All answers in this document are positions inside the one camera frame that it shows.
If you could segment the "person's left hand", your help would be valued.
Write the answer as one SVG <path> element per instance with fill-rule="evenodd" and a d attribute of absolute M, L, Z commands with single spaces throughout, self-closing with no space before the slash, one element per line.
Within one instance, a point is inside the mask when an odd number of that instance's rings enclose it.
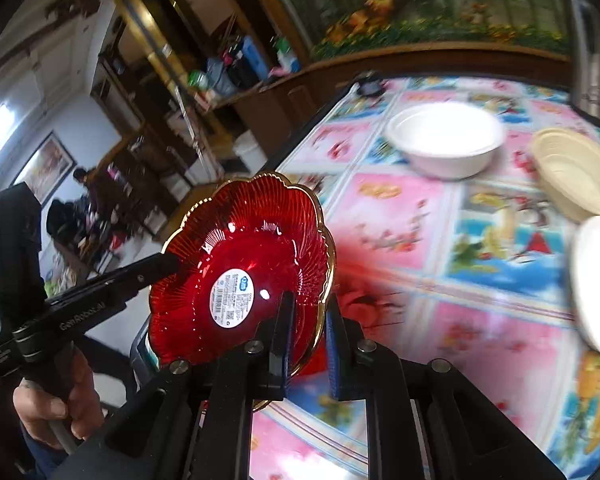
<path fill-rule="evenodd" d="M 70 382 L 72 389 L 65 401 L 27 379 L 23 379 L 12 394 L 15 411 L 27 434 L 58 451 L 64 447 L 53 432 L 52 422 L 65 426 L 69 419 L 73 438 L 83 441 L 105 421 L 93 371 L 79 349 L 73 350 Z"/>

